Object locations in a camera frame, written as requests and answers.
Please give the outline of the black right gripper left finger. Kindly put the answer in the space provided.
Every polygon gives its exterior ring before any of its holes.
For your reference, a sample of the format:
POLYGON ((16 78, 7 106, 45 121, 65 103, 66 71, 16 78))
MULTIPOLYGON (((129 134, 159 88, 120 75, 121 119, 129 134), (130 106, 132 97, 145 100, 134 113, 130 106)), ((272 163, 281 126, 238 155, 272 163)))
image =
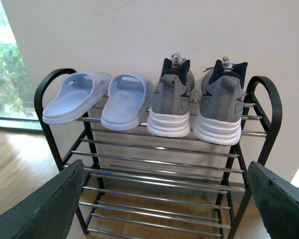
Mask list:
POLYGON ((23 201, 0 215, 0 239, 64 239, 81 196, 78 159, 23 201))

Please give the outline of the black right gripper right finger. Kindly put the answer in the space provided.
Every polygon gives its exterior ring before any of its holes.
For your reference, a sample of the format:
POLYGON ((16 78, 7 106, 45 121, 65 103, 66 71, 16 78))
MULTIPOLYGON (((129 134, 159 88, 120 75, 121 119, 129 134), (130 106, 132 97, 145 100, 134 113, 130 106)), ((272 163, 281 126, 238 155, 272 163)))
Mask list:
POLYGON ((264 226, 273 239, 299 239, 299 188, 252 161, 248 181, 264 226))

